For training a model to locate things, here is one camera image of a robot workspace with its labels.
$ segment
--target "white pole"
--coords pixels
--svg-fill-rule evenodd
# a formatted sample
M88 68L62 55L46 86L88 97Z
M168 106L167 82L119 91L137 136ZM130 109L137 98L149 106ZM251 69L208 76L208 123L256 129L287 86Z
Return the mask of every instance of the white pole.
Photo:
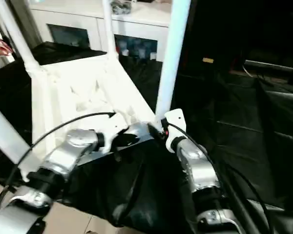
M21 156L29 149L24 139L18 134L13 126L6 120L0 112L0 149L9 157L13 163L18 163ZM19 166L23 177L29 172L36 171L40 165L40 160L33 154L29 154Z
M116 52L115 45L115 37L113 33L112 26L112 8L110 0L102 0L103 3L103 11L104 11L104 23L105 23L105 31L106 31L106 39L107 39L107 53L117 58L118 54Z
M173 0L171 20L156 103L156 118L170 110L191 0Z
M25 68L27 70L38 69L39 64L34 59L33 54L31 53L5 0L0 0L0 15L2 17L2 20L6 28L8 29L12 37L13 42L15 43L17 47L18 52L21 55L21 58L24 61Z

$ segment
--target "white plastic piece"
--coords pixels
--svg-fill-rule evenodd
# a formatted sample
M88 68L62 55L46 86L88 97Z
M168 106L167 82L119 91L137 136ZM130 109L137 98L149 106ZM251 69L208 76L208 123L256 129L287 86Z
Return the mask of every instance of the white plastic piece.
M123 114L128 125L155 120L155 114L116 58L106 60L101 72L98 85L115 112Z
M172 123L177 127L181 128L182 130L186 131L187 125L184 117L184 113L181 109L175 109L169 111L165 114L165 118L168 123ZM173 149L171 148L171 143L176 137L186 137L183 133L181 133L178 129L175 129L172 126L168 126L168 138L166 141L166 148L169 152L174 153Z
M118 58L115 45L115 37L112 28L112 8L110 0L102 0L103 11L104 11L104 21L105 30L107 38L107 53L110 57Z
M170 110L190 4L191 0L174 0L172 4L165 60L156 103L155 114L158 119L162 119Z
M0 149L13 163L18 163L21 156L29 149L24 139L0 112ZM32 153L20 164L23 179L29 172L36 171L41 161Z
M26 41L18 28L15 19L13 18L13 15L5 2L5 0L0 0L0 15L2 17L2 20L8 29L13 42L15 43L18 52L20 53L26 69L33 70L33 69L39 69L38 62L34 59L32 53L30 52L30 49L28 45L26 44Z
M149 133L148 126L145 123L140 123L140 122L137 122L135 124L130 125L128 130L125 131L125 134L136 135L136 136L138 136L139 141L134 144L129 144L127 146L118 146L117 147L118 151L123 150L127 147L134 146L134 145L139 144L141 142L153 139L153 137ZM105 155L106 154L103 154L101 151L92 152L91 154L87 154L87 155L84 155L83 157L81 157L81 159L79 160L77 165L83 165L85 163L88 163L93 160L97 160L101 157L104 157Z
M33 125L33 142L40 138L46 132L52 130L55 126L53 117L52 102L52 81L55 79L54 75L47 70L40 68L28 72L31 77L31 93L32 93L32 125ZM38 147L34 148L34 152L41 158L41 155L47 155L56 147L55 133L49 134L44 140L44 143L40 143Z
M107 154L110 151L113 139L121 130L124 130L126 128L128 128L128 125L124 117L119 113L115 114L106 122L105 127L100 129L100 131L104 135L105 142L104 147L100 149L102 154Z

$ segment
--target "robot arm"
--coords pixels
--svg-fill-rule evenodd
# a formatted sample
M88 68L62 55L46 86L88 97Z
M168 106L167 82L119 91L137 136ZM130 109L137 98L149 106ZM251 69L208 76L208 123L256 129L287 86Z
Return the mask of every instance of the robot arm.
M64 187L80 157L103 147L104 137L92 130L74 129L65 141L54 149L37 172L30 173L10 203L0 210L0 233L42 234L43 218Z
M230 210L205 148L198 147L183 133L169 125L174 124L186 131L182 110L169 111L165 117L168 124L166 147L170 152L176 153L187 175L196 206L198 227L203 232L206 230L210 232L214 228L219 230L231 226L239 234L245 234L245 230Z

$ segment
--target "white tabletop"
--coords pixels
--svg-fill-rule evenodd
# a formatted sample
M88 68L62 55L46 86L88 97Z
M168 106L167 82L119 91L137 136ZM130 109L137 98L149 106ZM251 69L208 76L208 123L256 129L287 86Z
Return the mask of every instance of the white tabletop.
M103 18L101 0L44 0L30 4L32 10L52 11L81 16ZM128 15L112 15L113 20L143 23L168 27L170 22L170 3L137 2Z

